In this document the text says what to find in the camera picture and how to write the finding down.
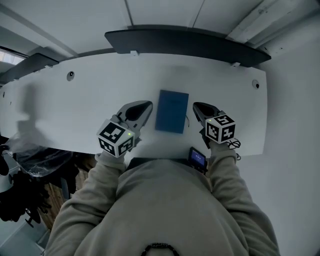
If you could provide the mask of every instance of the display screen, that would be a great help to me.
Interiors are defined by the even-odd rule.
[[[199,164],[201,164],[202,166],[205,165],[205,161],[206,161],[206,158],[203,157],[202,155],[200,155],[198,152],[192,150],[192,153],[191,153],[191,158],[195,161],[197,161]]]

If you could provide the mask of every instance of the beige sweatshirt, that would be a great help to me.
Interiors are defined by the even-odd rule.
[[[140,256],[152,243],[180,256],[275,256],[276,237],[236,167],[236,154],[211,144],[209,180],[195,169],[154,160],[122,174],[122,158],[96,155],[81,190],[61,208],[46,256]],[[146,255],[173,255],[150,249]]]

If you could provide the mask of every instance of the white desk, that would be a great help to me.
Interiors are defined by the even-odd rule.
[[[74,79],[67,81],[68,72]],[[252,81],[259,81],[259,89]],[[160,90],[189,94],[184,133],[155,130]],[[241,156],[262,154],[267,125],[266,73],[255,68],[170,54],[107,53],[63,61],[0,89],[0,133],[31,131],[36,144],[101,152],[96,132],[124,104],[149,100],[153,112],[130,157],[185,158],[191,146],[209,156],[192,105],[212,104],[236,122]]]

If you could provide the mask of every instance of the small screen device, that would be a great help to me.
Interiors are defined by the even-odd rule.
[[[204,174],[206,173],[206,171],[207,171],[206,156],[204,154],[200,153],[194,147],[190,148],[188,161],[198,171],[200,171],[201,173],[204,173]]]

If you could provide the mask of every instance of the plastic bag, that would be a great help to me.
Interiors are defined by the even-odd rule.
[[[15,154],[17,163],[31,176],[47,176],[73,157],[73,152],[36,145],[30,142],[28,133],[16,133],[5,145],[8,153]]]

